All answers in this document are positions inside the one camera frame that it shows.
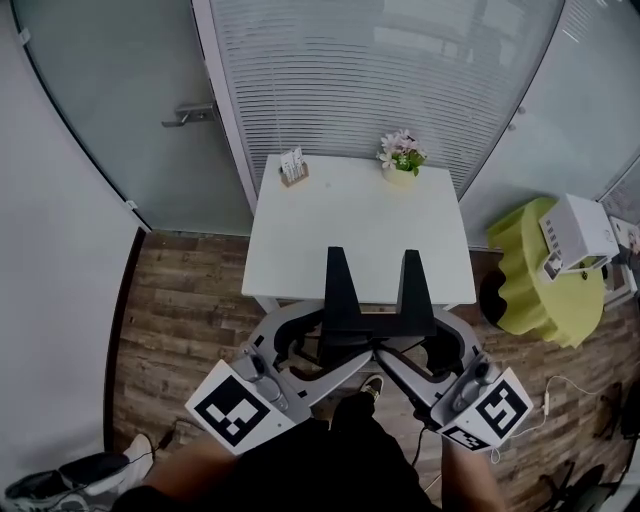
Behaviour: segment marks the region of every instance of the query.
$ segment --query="white table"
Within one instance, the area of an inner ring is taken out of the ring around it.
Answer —
[[[253,222],[242,293],[324,299],[327,248],[344,248],[361,303],[395,304],[402,257],[420,251],[431,301],[476,301],[469,249],[449,171],[421,168],[412,188],[388,183],[380,162],[305,156],[309,177],[286,188],[270,155]]]

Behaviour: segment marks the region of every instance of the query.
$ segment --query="window blinds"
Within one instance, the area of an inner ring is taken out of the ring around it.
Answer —
[[[211,0],[259,188],[267,155],[375,158],[409,129],[458,193],[505,128],[561,0]]]

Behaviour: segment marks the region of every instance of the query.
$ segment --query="green leaf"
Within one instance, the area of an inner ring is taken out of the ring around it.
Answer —
[[[405,155],[393,155],[393,159],[396,162],[396,169],[400,171],[408,171],[411,168],[411,160]]]
[[[415,149],[412,149],[409,153],[409,160],[411,160],[412,166],[420,167],[424,163],[425,158]]]

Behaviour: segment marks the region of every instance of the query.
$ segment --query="flower vase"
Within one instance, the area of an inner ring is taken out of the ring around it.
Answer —
[[[391,167],[382,169],[382,177],[389,183],[405,188],[412,187],[417,178],[411,171],[400,171]]]

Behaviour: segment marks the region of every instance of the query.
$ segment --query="black chair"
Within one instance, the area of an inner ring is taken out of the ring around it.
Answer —
[[[611,409],[611,415],[609,416],[609,421],[602,428],[600,432],[594,434],[593,437],[602,437],[607,430],[610,430],[609,434],[605,439],[611,440],[613,438],[613,434],[616,431],[616,427],[618,426],[618,421],[620,420],[620,416],[622,415],[622,382],[616,382],[613,387],[616,390],[616,395],[613,398],[609,398],[608,396],[600,396],[600,400],[606,402]]]
[[[550,485],[552,495],[535,512],[551,512],[553,510],[559,510],[559,512],[596,512],[599,510],[613,491],[612,485],[600,483],[604,474],[604,465],[594,466],[572,486],[567,484],[575,468],[575,462],[566,462],[565,466],[568,466],[569,470],[560,487],[555,485],[549,475],[540,477],[541,480]]]
[[[634,382],[622,410],[620,430],[625,439],[637,439],[640,435],[640,380]]]

